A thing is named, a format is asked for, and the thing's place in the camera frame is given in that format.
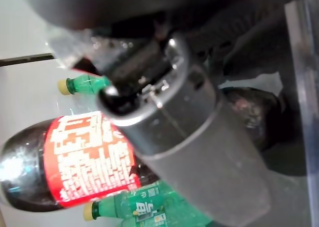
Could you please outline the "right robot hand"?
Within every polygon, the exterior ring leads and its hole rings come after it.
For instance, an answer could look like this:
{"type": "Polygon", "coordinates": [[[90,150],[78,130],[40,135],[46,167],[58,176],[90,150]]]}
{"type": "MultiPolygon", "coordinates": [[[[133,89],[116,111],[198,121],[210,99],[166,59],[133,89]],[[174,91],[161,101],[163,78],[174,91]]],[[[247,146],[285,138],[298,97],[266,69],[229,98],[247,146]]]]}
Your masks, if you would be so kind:
{"type": "Polygon", "coordinates": [[[272,205],[264,161],[210,79],[193,39],[248,0],[26,0],[66,68],[106,76],[100,109],[162,180],[218,222],[244,226],[272,205]]]}

